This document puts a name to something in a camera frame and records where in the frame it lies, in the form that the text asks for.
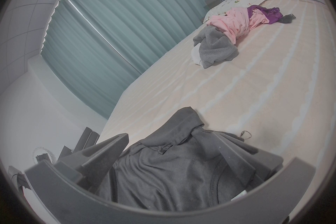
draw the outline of purple fabric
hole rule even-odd
[[[267,19],[269,19],[269,25],[272,23],[277,22],[282,18],[282,14],[280,12],[280,8],[265,8],[257,5],[251,5],[250,7],[247,8],[247,13],[249,14],[249,19],[252,17],[252,10],[253,9],[259,9]]]

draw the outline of striped bed sheet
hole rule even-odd
[[[313,0],[267,0],[263,6],[293,13],[291,24],[259,25],[237,40],[239,55],[208,69],[191,60],[193,37],[182,40],[120,97],[98,142],[128,133],[129,145],[191,106],[205,129],[239,135],[246,143],[317,166],[336,115],[334,21]]]

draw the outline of mattress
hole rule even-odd
[[[240,135],[246,143],[317,166],[334,132],[335,27],[327,7],[312,0],[267,0],[293,13],[291,24],[259,25],[237,40],[239,55],[208,69],[191,60],[200,26],[120,97],[98,142],[128,133],[129,145],[191,106],[204,128]]]

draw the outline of curtain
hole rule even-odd
[[[108,117],[123,90],[198,28],[207,11],[205,0],[62,0],[48,28],[42,56],[76,96]],[[96,57],[90,55],[92,50]],[[90,59],[84,70],[76,53]],[[96,62],[100,57],[104,64]],[[103,65],[107,79],[98,75]],[[81,79],[72,79],[74,69]]]

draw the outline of pillow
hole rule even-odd
[[[204,17],[203,23],[208,21],[213,15],[223,15],[231,8],[245,7],[248,8],[251,5],[260,5],[265,0],[225,0],[216,7],[210,9]]]

